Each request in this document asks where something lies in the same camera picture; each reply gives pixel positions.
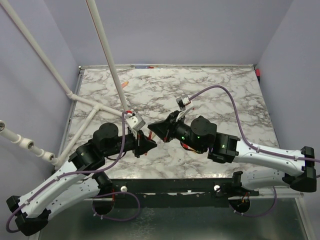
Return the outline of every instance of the marble table top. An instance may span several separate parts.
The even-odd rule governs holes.
[[[194,95],[215,84],[226,87],[234,97],[244,133],[249,141],[270,147],[279,147],[264,102],[257,77],[252,68],[154,68],[118,69],[118,75],[130,109],[137,110],[146,124],[164,120],[169,113],[179,110],[176,98]],[[86,69],[79,96],[95,100],[122,111],[113,79],[108,69]],[[199,115],[217,124],[217,131],[240,136],[231,101],[222,89],[211,89],[193,101],[195,109],[186,116],[186,124]],[[77,132],[92,108],[77,102],[67,141]],[[99,111],[81,135],[71,152],[86,143],[94,131],[106,122],[114,123],[122,134],[121,119]],[[147,125],[142,128],[145,135]],[[135,158],[128,152],[116,166],[106,171],[110,178],[227,178],[235,171],[262,169],[246,163],[215,163],[207,153],[184,150],[178,140],[163,143],[155,137],[158,147],[152,154]]]

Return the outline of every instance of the marker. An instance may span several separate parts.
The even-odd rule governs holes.
[[[153,66],[135,66],[136,69],[154,69]]]

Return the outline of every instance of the wall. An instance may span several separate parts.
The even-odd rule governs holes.
[[[44,0],[79,65],[106,65],[85,1]],[[257,64],[292,0],[96,0],[116,64]]]
[[[258,64],[280,146],[310,146],[320,159],[320,1],[295,0]],[[305,200],[320,239],[320,188]]]
[[[43,0],[11,0],[12,7],[74,89],[78,65]],[[58,153],[70,100],[5,10],[0,7],[0,119],[33,139],[40,148]],[[0,137],[0,239],[24,240],[5,232],[10,215],[6,199],[23,195],[50,176],[52,165]]]

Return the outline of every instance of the white knob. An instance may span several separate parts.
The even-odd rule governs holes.
[[[127,192],[127,191],[128,191],[128,188],[127,188],[126,186],[122,186],[122,187],[120,188],[120,191],[121,191],[121,192]]]

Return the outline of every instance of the purple cable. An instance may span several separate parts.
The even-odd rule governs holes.
[[[265,212],[263,212],[263,213],[256,214],[256,215],[245,214],[245,213],[241,213],[241,212],[236,211],[231,205],[230,205],[230,207],[235,211],[235,212],[234,212],[235,214],[238,214],[238,215],[241,215],[241,216],[244,216],[244,217],[248,217],[248,218],[263,217],[263,216],[271,213],[271,212],[275,209],[275,207],[276,207],[276,205],[277,205],[277,202],[278,202],[278,196],[277,196],[276,188],[275,188],[274,186],[273,186],[272,188],[273,188],[273,191],[274,191],[273,204],[272,204],[272,206],[269,208],[269,210],[267,210],[267,211],[265,211]]]
[[[120,160],[121,156],[122,156],[122,153],[125,149],[125,141],[126,141],[126,126],[125,126],[125,114],[127,112],[122,112],[121,114],[121,120],[122,120],[122,142],[121,142],[121,148],[120,148],[120,152],[119,152],[119,155],[118,157],[116,158],[116,160],[110,164],[109,166],[105,167],[105,168],[102,168],[102,169],[99,169],[99,170],[92,170],[92,171],[72,171],[72,172],[67,172],[67,173],[64,173],[64,174],[61,174],[59,176],[57,176],[57,179],[61,179],[63,177],[66,177],[66,176],[70,176],[70,175],[74,175],[74,174],[95,174],[95,173],[101,173],[101,172],[104,172],[110,168],[112,168],[114,165],[117,164],[117,162]],[[38,196],[43,190],[45,190],[47,187],[49,187],[51,184],[53,184],[55,181],[57,181],[56,179],[53,179],[51,181],[49,181],[47,184],[45,184],[43,187],[41,187],[37,192],[35,192],[29,199],[26,200],[27,203],[30,203],[33,199],[36,198],[36,196]],[[27,205],[27,203],[23,203],[21,206],[19,206],[11,215],[10,217],[8,218],[8,220],[6,221],[6,224],[5,224],[5,229],[8,233],[17,233],[19,232],[20,230],[19,229],[15,229],[15,230],[11,230],[10,229],[10,222],[11,220],[14,218],[14,216],[23,208]]]
[[[219,89],[222,89],[226,92],[226,94],[228,94],[230,100],[231,100],[231,103],[232,103],[232,106],[233,106],[233,109],[234,109],[234,113],[235,113],[235,118],[236,118],[236,122],[238,124],[238,127],[239,127],[239,130],[240,130],[240,133],[241,133],[241,136],[242,136],[242,139],[243,141],[252,149],[254,150],[258,150],[258,148],[256,146],[253,146],[250,144],[250,142],[247,140],[246,136],[245,136],[245,133],[241,127],[241,123],[240,123],[240,119],[239,119],[239,114],[238,114],[238,110],[237,110],[237,107],[236,107],[236,103],[235,103],[235,100],[234,98],[232,97],[231,93],[224,87],[224,86],[221,86],[221,85],[212,85],[212,86],[208,86],[207,88],[201,90],[200,92],[196,93],[195,95],[193,95],[192,97],[189,98],[189,100],[193,100],[194,98],[196,98],[197,96],[199,96],[200,94],[203,94],[204,92],[208,91],[209,89],[214,89],[214,88],[219,88]],[[277,157],[281,157],[281,158],[286,158],[286,159],[295,159],[294,156],[289,156],[289,155],[285,155],[285,154],[281,154],[281,153],[277,153],[277,152],[272,152],[272,151],[267,151],[267,150],[263,150],[260,148],[259,150],[261,153],[265,153],[265,154],[269,154],[269,155],[273,155],[273,156],[277,156]],[[320,163],[320,160],[319,159],[314,159],[314,158],[309,158],[309,157],[298,157],[297,158],[298,160],[304,160],[304,161],[312,161],[312,162],[317,162],[317,163]]]
[[[140,201],[139,199],[137,198],[136,195],[134,195],[133,193],[131,192],[126,192],[126,191],[116,191],[116,192],[111,192],[111,193],[107,193],[107,194],[103,194],[103,195],[97,195],[97,196],[94,196],[93,198],[102,198],[102,197],[108,197],[108,196],[112,196],[112,195],[115,195],[115,194],[128,194],[132,197],[135,198],[137,204],[138,204],[138,211],[131,217],[128,217],[128,218],[124,218],[124,219],[120,219],[120,218],[114,218],[114,217],[110,217],[110,216],[104,216],[104,215],[100,215],[96,212],[96,209],[95,209],[95,206],[94,206],[94,203],[92,203],[92,210],[94,212],[94,214],[96,216],[99,216],[99,217],[102,217],[104,219],[109,219],[109,220],[112,220],[112,221],[117,221],[117,222],[127,222],[127,221],[130,221],[132,219],[135,219],[136,217],[139,216],[140,214]]]

